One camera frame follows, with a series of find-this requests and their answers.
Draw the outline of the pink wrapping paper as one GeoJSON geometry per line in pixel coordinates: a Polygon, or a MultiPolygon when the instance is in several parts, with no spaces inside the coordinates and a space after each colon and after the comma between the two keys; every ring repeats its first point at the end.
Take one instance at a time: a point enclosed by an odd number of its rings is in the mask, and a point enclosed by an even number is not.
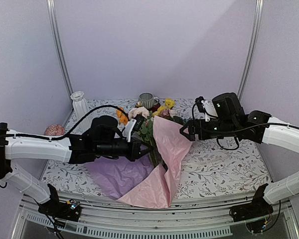
{"type": "Polygon", "coordinates": [[[153,136],[164,165],[159,164],[150,175],[117,201],[147,209],[166,209],[174,199],[181,179],[181,163],[192,142],[181,135],[182,125],[155,116],[153,136]]]}

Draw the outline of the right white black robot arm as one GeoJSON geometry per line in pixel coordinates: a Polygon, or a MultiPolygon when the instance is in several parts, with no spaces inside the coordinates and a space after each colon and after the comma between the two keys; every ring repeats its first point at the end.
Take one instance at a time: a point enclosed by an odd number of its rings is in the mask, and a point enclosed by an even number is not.
{"type": "MultiPolygon", "coordinates": [[[[279,146],[299,153],[299,127],[286,123],[262,111],[246,114],[237,95],[223,93],[212,99],[207,106],[203,97],[195,100],[195,107],[205,115],[204,119],[191,119],[180,134],[190,141],[234,138],[235,142],[249,140],[258,144],[279,146]]],[[[274,183],[266,184],[256,191],[248,213],[258,217],[267,205],[299,194],[299,171],[274,183]]]]}

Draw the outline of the purple wrapping paper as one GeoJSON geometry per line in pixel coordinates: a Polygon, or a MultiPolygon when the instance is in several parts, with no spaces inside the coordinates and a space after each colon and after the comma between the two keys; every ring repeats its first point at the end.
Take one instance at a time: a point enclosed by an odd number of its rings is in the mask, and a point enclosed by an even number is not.
{"type": "Polygon", "coordinates": [[[147,155],[134,162],[124,157],[116,160],[100,157],[84,166],[104,195],[114,200],[144,181],[154,169],[147,155]]]}

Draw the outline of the white printed ribbon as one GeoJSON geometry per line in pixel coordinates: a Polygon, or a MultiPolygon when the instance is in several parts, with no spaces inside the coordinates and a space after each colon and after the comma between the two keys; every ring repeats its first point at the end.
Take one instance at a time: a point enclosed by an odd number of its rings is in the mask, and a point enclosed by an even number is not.
{"type": "Polygon", "coordinates": [[[213,163],[218,163],[226,160],[228,155],[225,154],[206,154],[199,157],[187,156],[183,159],[181,169],[195,169],[197,167],[204,167],[213,163]]]}

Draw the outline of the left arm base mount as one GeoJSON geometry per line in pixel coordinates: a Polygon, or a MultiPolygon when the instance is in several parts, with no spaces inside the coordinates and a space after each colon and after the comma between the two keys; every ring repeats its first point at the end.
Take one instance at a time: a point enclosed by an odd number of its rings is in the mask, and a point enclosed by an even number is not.
{"type": "Polygon", "coordinates": [[[66,202],[50,199],[46,203],[38,204],[38,212],[51,216],[54,219],[64,219],[78,222],[81,215],[81,205],[79,201],[70,199],[66,202]]]}

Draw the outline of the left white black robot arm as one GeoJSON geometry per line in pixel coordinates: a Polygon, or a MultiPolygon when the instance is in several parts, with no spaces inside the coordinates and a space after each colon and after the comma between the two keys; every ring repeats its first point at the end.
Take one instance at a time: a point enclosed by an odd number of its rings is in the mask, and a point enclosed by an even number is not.
{"type": "Polygon", "coordinates": [[[140,130],[144,117],[137,116],[123,130],[116,119],[101,116],[92,120],[83,134],[67,133],[63,136],[42,136],[9,130],[7,123],[0,123],[0,180],[16,187],[35,201],[44,204],[53,216],[64,212],[56,190],[34,178],[15,159],[43,159],[68,164],[84,164],[106,157],[125,157],[131,162],[153,151],[153,147],[132,135],[140,130]]]}

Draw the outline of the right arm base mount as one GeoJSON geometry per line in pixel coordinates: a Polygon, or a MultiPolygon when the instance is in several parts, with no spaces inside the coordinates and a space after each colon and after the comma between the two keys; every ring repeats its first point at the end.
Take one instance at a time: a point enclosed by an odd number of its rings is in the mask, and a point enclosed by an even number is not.
{"type": "Polygon", "coordinates": [[[229,215],[233,218],[234,222],[245,221],[273,212],[272,205],[268,204],[264,199],[253,199],[251,202],[241,205],[232,206],[229,215]]]}

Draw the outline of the mixed flower bouquet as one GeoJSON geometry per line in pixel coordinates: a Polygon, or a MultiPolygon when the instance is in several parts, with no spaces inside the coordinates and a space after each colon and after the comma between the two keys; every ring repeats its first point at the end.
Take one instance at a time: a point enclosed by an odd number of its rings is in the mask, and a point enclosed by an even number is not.
{"type": "Polygon", "coordinates": [[[137,134],[143,142],[154,147],[153,160],[151,160],[151,163],[154,167],[156,167],[159,163],[162,163],[166,168],[166,164],[163,163],[162,158],[158,153],[156,141],[153,136],[154,118],[161,117],[166,120],[184,125],[184,120],[176,115],[174,106],[175,101],[171,98],[166,98],[156,112],[149,111],[148,109],[143,109],[144,107],[141,107],[138,102],[136,103],[136,106],[129,111],[129,119],[133,119],[136,115],[139,114],[145,117],[145,121],[143,122],[141,129],[137,132],[137,134]]]}

